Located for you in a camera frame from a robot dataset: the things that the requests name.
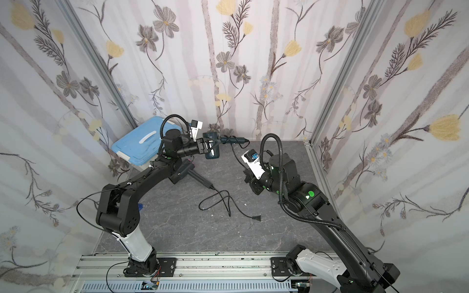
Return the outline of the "dark green hair dryer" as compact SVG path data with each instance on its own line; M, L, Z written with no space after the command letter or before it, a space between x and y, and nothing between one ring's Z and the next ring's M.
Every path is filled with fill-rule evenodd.
M235 136L220 136L216 132L203 133L203 138L206 142L208 152L205 154L206 159L218 159L220 156L219 145L223 144L238 144L243 145L249 142L244 137Z

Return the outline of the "black hair dryer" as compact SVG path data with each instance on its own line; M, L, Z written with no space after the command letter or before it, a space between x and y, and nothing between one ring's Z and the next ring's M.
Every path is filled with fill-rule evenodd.
M198 181L200 184L204 185L206 188L215 190L213 183L205 177L201 176L194 169L195 165L193 162L189 160L184 160L179 169L173 175L171 175L169 179L173 184L177 184L179 181L189 175L190 177Z

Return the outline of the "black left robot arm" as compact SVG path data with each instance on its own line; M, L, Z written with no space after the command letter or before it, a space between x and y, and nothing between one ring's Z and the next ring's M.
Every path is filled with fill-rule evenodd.
M140 199L165 179L177 183L189 156L207 154L217 147L217 132L204 133L196 139L192 125L180 115L175 118L182 121L186 132L178 128L165 129L169 120L165 118L158 131L161 143L156 159L129 181L108 184L100 194L96 224L111 233L127 251L128 262L123 270L126 277L154 277L161 268L156 249L140 230Z

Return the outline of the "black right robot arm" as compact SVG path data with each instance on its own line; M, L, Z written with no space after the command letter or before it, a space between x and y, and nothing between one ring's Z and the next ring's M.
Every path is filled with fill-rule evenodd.
M393 287L399 269L378 259L358 240L317 185L301 180L295 161L283 151L277 135L265 135L260 151L251 149L241 158L249 167L245 181L252 191L276 194L282 211L310 224L338 256L331 260L297 245L286 255L291 274L314 275L341 293L384 293Z

